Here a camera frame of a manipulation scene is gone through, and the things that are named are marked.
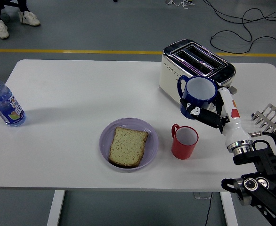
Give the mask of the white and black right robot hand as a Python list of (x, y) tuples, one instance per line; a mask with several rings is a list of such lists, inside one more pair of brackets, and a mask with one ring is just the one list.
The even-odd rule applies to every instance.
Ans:
[(219, 129), (221, 134), (226, 137), (225, 145), (230, 152), (236, 147), (251, 145), (251, 136), (241, 125), (240, 114), (230, 91), (225, 87), (221, 87), (218, 89), (218, 93), (216, 107), (221, 110), (221, 113), (214, 113), (200, 108), (184, 98), (180, 99), (180, 102), (193, 119)]

